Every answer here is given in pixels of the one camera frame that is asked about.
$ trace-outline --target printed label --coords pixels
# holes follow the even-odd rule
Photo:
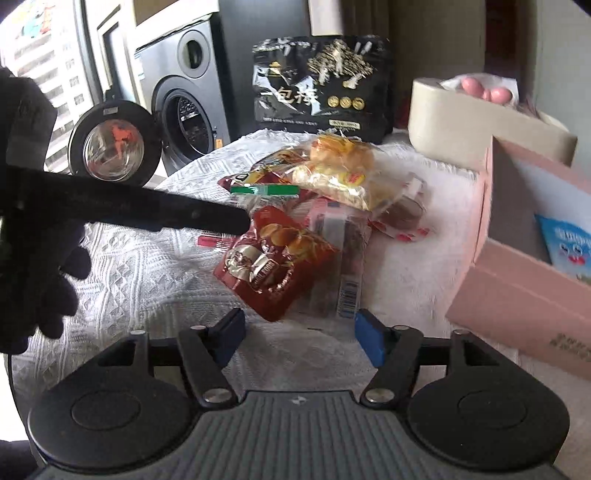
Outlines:
[[[552,338],[550,345],[563,352],[576,355],[580,360],[591,362],[591,345],[583,343],[576,338],[559,333]]]
[[[355,130],[361,130],[361,125],[357,122],[347,122],[344,120],[332,120],[329,119],[329,125],[331,127],[339,127],[339,128],[353,128]]]
[[[138,80],[143,80],[145,78],[144,66],[142,65],[142,61],[139,57],[139,54],[134,55],[134,67],[135,74],[138,76]]]
[[[339,182],[348,187],[358,187],[365,181],[365,175],[362,173],[341,173]]]

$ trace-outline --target gold coin logo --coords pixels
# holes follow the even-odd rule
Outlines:
[[[343,108],[349,108],[351,106],[351,99],[349,97],[341,98],[340,105]]]
[[[339,106],[339,97],[337,97],[335,95],[333,95],[332,97],[329,97],[328,103],[329,103],[329,106],[331,106],[333,108],[336,106]]]
[[[353,99],[353,108],[355,110],[363,110],[365,108],[365,102],[362,98],[357,97]]]

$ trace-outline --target pink toy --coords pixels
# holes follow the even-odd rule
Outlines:
[[[506,105],[513,98],[513,94],[508,88],[497,87],[489,90],[484,88],[474,77],[464,78],[462,80],[462,88],[470,96],[482,98],[487,102],[496,103],[497,105]]]

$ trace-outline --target red snack package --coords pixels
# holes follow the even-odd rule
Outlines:
[[[289,183],[284,174],[293,165],[304,161],[302,147],[283,148],[256,162],[249,171],[228,175],[218,180],[220,187],[230,191],[245,184]]]
[[[268,206],[253,215],[251,229],[226,252],[213,274],[261,317],[276,322],[312,286],[336,251]]]

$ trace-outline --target beige basket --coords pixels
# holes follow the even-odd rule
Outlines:
[[[511,108],[446,90],[436,79],[415,79],[408,121],[413,147],[423,155],[471,170],[484,169],[491,137],[516,143],[570,166],[577,137],[550,115],[542,120]]]

